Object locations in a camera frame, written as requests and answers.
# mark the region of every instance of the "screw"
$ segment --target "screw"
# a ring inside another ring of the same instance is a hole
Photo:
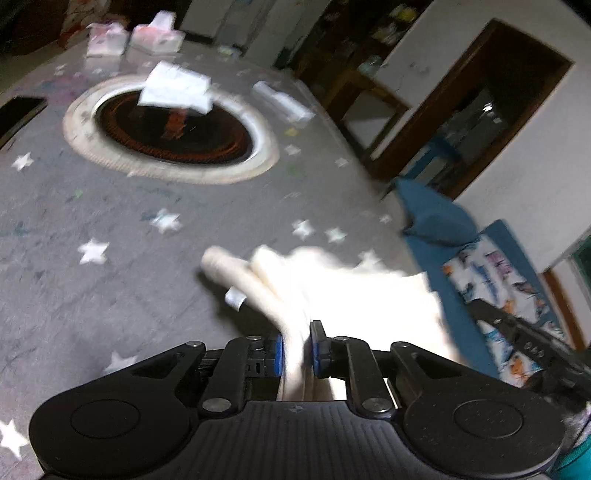
[[[392,408],[392,402],[381,397],[371,397],[365,400],[362,407],[373,413],[384,413]]]
[[[232,403],[222,397],[208,398],[202,403],[203,409],[212,413],[221,413],[228,410],[231,406]]]

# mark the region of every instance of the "tissue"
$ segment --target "tissue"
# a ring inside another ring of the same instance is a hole
[[[118,23],[88,25],[90,37],[86,47],[87,57],[120,56],[125,51],[129,33]]]
[[[213,108],[210,77],[159,62],[146,79],[138,105],[192,108],[205,115]]]
[[[184,32],[173,30],[175,17],[174,12],[158,12],[149,25],[134,28],[129,44],[156,55],[178,52],[183,44]]]

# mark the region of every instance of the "tissue box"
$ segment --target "tissue box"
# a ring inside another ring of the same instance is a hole
[[[149,25],[138,25],[131,35],[130,45],[156,55],[176,53],[184,40],[184,32],[161,30]]]
[[[90,37],[86,47],[86,56],[120,56],[125,51],[129,33],[118,23],[90,24]]]

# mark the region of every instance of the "white cloth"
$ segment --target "white cloth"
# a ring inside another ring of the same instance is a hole
[[[203,255],[202,269],[212,281],[244,292],[249,305],[281,332],[284,370],[278,400],[346,397],[341,380],[313,377],[312,320],[321,320],[329,337],[363,339],[372,349],[388,351],[390,344],[403,340],[460,361],[425,273],[407,277],[351,268],[316,247],[297,248],[283,257],[266,246],[256,249],[250,262],[211,247]]]

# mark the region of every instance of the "wooden door frame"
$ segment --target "wooden door frame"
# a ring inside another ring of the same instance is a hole
[[[400,149],[406,142],[409,142],[412,150],[414,150],[414,147],[417,146],[417,144],[420,144],[416,149],[418,152],[420,148],[429,140],[429,138],[431,138],[435,131],[424,134],[419,133],[419,140],[413,138],[413,136],[416,136],[415,129],[417,125],[419,125],[420,122],[425,121],[424,118],[426,115],[428,115],[431,109],[434,108],[434,105],[437,104],[437,101],[440,99],[440,97],[446,94],[447,89],[453,84],[453,82],[457,81],[462,75],[467,73],[468,68],[472,65],[472,62],[475,61],[476,57],[483,52],[483,49],[487,45],[493,33],[498,28],[507,27],[517,30],[515,27],[508,25],[496,18],[487,23],[482,32],[480,32],[480,34],[474,39],[468,49],[462,54],[460,59],[458,59],[449,72],[447,72],[447,74],[443,77],[441,82],[439,82],[435,89],[429,94],[427,99],[417,108],[413,116],[406,122],[396,137],[394,137],[386,149],[384,149],[382,154],[375,161],[370,162],[367,165],[367,168],[373,177],[378,180],[389,181],[400,174],[412,157],[407,158],[407,155],[398,155],[397,150]],[[468,187],[468,185],[470,185],[477,178],[477,176],[480,175],[480,173],[482,173],[488,165],[490,165],[494,158],[509,144],[509,142],[513,140],[513,137],[519,133],[521,128],[533,116],[533,114],[546,100],[546,98],[548,98],[549,94],[556,88],[559,81],[564,77],[566,72],[572,66],[572,62],[570,60],[564,58],[564,56],[558,54],[558,52],[556,52],[556,54],[560,55],[560,57],[564,59],[564,64],[553,75],[548,77],[548,79],[545,81],[544,87],[536,99],[531,102],[530,105],[528,105],[522,115],[495,141],[493,141],[491,145],[489,145],[489,147],[468,168],[467,172],[453,187],[443,192],[445,195],[452,199],[457,198]]]

